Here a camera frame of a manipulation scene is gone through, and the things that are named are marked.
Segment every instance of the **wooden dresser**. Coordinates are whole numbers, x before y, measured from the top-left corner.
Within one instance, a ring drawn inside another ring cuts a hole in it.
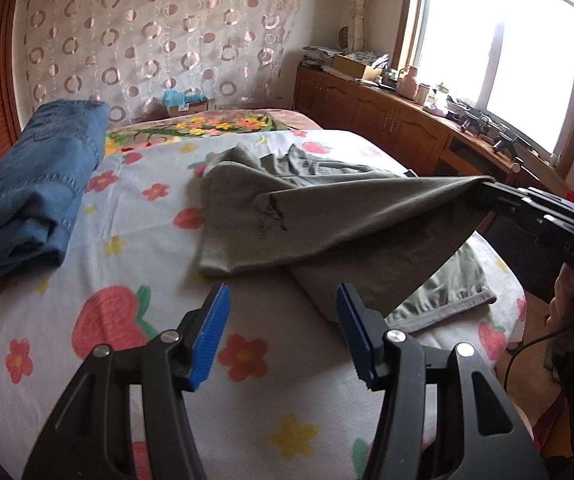
[[[512,161],[460,126],[380,89],[325,72],[298,68],[294,106],[326,130],[348,130],[370,140],[420,176],[489,174],[513,186],[534,186],[563,196],[568,187],[525,150],[519,173]]]

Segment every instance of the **blue denim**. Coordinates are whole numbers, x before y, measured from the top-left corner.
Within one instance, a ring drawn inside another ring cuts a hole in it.
[[[2,156],[0,278],[62,264],[108,119],[105,103],[54,101]]]

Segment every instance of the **metal screw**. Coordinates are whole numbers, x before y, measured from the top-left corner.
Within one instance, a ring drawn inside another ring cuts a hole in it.
[[[94,357],[107,357],[112,348],[109,345],[98,345],[94,348]]]
[[[392,343],[402,343],[407,338],[407,335],[402,330],[389,330],[387,332],[387,339]]]
[[[180,339],[180,334],[176,330],[165,330],[160,334],[163,343],[175,343]]]
[[[474,347],[469,343],[458,343],[456,351],[463,357],[472,357],[474,355]]]

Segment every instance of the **window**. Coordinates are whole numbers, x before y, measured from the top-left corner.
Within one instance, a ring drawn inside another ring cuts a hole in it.
[[[574,6],[566,0],[425,0],[418,80],[444,83],[555,153],[574,83]]]

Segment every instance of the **wall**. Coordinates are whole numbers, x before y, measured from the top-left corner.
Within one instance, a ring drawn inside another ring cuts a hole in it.
[[[367,47],[391,56],[403,0],[371,0],[367,9]]]
[[[17,7],[16,21],[14,26],[14,83],[17,91],[17,101],[19,103],[19,115],[21,124],[25,124],[29,119],[31,110],[22,106],[22,99],[27,97],[27,87],[25,78],[26,55],[22,49],[22,37],[20,34],[24,23],[17,19],[24,8],[24,3]],[[285,44],[285,53],[282,60],[282,70],[280,76],[281,91],[283,96],[281,102],[273,103],[280,107],[291,107],[293,95],[293,85],[295,81],[295,69],[302,58],[301,48],[307,44],[329,44],[335,45],[337,42],[338,25],[341,21],[341,14],[345,0],[301,0],[300,10],[297,14],[295,25],[291,36]]]

